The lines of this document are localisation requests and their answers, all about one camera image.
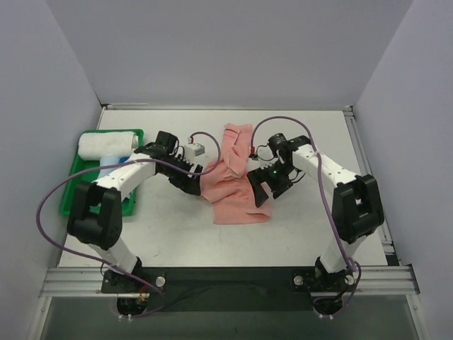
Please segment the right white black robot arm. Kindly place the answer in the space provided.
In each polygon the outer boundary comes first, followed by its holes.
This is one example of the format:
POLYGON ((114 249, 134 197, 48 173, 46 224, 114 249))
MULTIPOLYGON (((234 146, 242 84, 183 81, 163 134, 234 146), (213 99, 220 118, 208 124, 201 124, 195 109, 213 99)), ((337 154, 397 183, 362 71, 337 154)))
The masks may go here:
POLYGON ((322 290, 337 285, 339 273, 357 271, 355 252, 384 223, 377 180, 358 175, 318 151, 304 135, 286 139, 282 133, 268 140, 272 154, 247 174, 256 207, 278 198, 294 185, 289 175, 303 173, 317 182, 321 200, 333 231, 333 241, 317 258, 314 282, 322 290))

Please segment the pink towel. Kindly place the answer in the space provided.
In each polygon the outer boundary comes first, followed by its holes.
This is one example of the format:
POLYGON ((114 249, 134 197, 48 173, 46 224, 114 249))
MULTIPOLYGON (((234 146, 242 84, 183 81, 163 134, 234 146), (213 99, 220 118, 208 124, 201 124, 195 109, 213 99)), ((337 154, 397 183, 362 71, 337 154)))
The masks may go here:
POLYGON ((254 194, 247 178, 251 148, 251 124, 224 126, 220 144, 220 163, 212 160, 200 179, 201 196, 212 205, 216 225, 247 225, 267 222, 270 206, 255 206, 254 194))

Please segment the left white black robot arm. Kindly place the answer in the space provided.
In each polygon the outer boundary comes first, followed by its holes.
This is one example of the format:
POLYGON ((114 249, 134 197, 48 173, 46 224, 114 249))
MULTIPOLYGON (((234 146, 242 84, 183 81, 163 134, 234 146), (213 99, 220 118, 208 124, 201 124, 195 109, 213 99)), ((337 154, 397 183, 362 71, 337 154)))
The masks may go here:
POLYGON ((67 231, 113 265, 117 282, 126 291, 138 290, 144 274, 141 260, 121 238, 122 202, 139 184, 157 174, 166 176, 183 192, 200 196, 198 174, 203 166, 195 159, 204 153, 203 145, 189 142, 180 146, 175 135, 160 131, 155 141, 133 151, 126 166, 76 185, 67 231))

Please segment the light blue towel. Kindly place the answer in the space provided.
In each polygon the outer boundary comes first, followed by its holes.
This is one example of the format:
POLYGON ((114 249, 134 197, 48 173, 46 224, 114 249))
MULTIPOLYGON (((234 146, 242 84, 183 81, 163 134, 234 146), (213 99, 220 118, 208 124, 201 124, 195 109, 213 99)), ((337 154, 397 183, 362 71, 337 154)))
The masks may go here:
POLYGON ((105 169, 103 167, 119 164, 120 160, 121 160, 121 156, 118 156, 115 154, 109 154, 109 155, 102 156, 99 161, 99 166, 101 166, 102 169, 98 173, 98 178, 100 179, 104 176, 107 176, 113 170, 113 168, 105 169))

